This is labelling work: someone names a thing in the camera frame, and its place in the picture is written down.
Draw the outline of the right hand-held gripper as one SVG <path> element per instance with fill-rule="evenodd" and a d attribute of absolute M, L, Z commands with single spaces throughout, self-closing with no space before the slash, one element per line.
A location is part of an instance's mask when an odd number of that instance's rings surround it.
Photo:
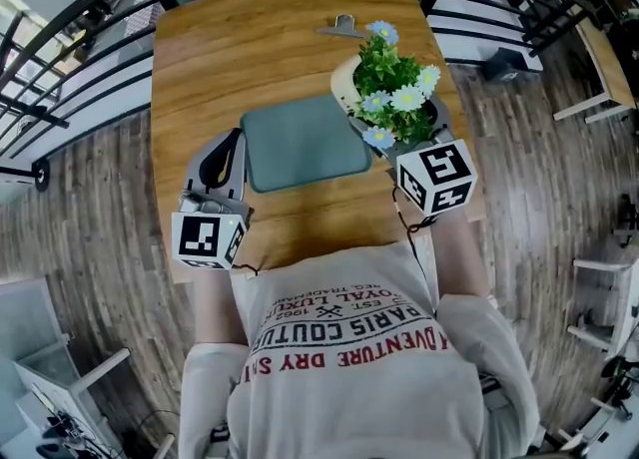
<path fill-rule="evenodd" d="M 366 144 L 388 160 L 397 190 L 430 218 L 467 205 L 477 183 L 477 171 L 465 142 L 451 133 L 445 103 L 432 96 L 427 113 L 435 136 L 411 147 L 402 144 L 389 129 L 355 117 L 348 121 Z"/>

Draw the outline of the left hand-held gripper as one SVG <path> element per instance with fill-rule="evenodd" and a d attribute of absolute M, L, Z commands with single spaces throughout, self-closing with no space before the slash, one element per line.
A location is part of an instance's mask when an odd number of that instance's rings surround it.
<path fill-rule="evenodd" d="M 186 190 L 172 213 L 173 259 L 193 268 L 232 269 L 251 208 L 242 199 L 247 143 L 242 129 L 215 136 L 191 158 Z M 230 199 L 196 192 L 228 192 Z"/>

